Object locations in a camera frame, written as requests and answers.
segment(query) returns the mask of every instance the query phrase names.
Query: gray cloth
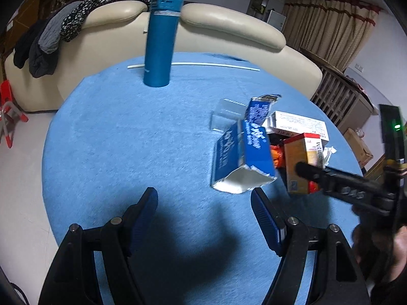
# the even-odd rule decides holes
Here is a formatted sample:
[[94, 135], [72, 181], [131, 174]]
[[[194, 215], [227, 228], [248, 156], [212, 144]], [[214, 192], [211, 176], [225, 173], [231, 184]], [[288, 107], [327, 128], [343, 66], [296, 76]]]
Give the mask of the gray cloth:
[[81, 2], [75, 1], [68, 4], [49, 21], [38, 40], [38, 46], [44, 53], [51, 54], [58, 49], [62, 22]]

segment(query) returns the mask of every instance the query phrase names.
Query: cream leather sofa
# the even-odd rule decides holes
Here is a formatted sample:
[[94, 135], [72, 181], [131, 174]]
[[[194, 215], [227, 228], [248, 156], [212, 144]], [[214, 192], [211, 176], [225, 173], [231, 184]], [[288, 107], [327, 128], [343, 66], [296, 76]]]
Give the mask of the cream leather sofa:
[[[33, 78], [28, 61], [23, 69], [5, 61], [14, 96], [25, 111], [59, 109], [80, 81], [99, 71], [142, 56], [145, 51], [149, 13], [142, 2], [114, 2], [89, 14], [81, 33], [62, 42], [53, 75]], [[182, 8], [176, 52], [223, 53], [246, 59], [311, 98], [322, 74], [299, 52], [286, 46], [281, 32], [245, 14], [206, 4]]]

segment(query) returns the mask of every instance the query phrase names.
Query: blue round table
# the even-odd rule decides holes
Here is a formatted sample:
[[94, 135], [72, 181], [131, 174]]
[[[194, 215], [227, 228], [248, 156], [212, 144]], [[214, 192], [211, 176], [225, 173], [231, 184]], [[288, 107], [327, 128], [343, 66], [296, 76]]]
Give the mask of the blue round table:
[[[360, 174], [337, 128], [296, 89], [265, 71], [175, 66], [171, 82], [142, 82], [134, 58], [82, 80], [55, 115], [42, 165], [43, 198], [60, 243], [70, 224], [105, 224], [136, 203], [147, 187], [158, 191], [158, 209], [131, 266], [148, 305], [260, 305], [280, 258], [266, 244], [250, 207], [250, 192], [230, 195], [210, 187], [213, 147], [209, 130], [220, 99], [249, 102], [281, 94], [276, 110], [324, 120], [337, 149], [330, 166]], [[174, 62], [253, 67], [217, 54], [177, 53]], [[310, 226], [338, 224], [348, 240], [358, 219], [350, 205], [319, 193], [291, 197], [281, 178], [263, 187], [288, 215]], [[112, 305], [103, 265], [98, 278], [105, 305]], [[305, 303], [312, 272], [309, 253], [297, 304]]]

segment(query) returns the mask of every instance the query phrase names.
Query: curtain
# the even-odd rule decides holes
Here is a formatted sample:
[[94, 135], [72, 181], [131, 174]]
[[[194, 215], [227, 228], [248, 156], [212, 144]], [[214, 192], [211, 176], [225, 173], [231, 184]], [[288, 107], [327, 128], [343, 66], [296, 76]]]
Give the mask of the curtain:
[[286, 0], [282, 33], [288, 46], [343, 71], [370, 37], [380, 10], [359, 0]]

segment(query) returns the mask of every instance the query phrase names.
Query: blue thermos bottle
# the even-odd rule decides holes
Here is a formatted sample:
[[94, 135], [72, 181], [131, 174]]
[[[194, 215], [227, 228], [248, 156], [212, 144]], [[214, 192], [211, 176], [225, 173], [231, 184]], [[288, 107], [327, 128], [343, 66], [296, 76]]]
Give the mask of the blue thermos bottle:
[[150, 87], [164, 87], [170, 82], [172, 54], [178, 20], [184, 0], [152, 0], [146, 55], [144, 83]]

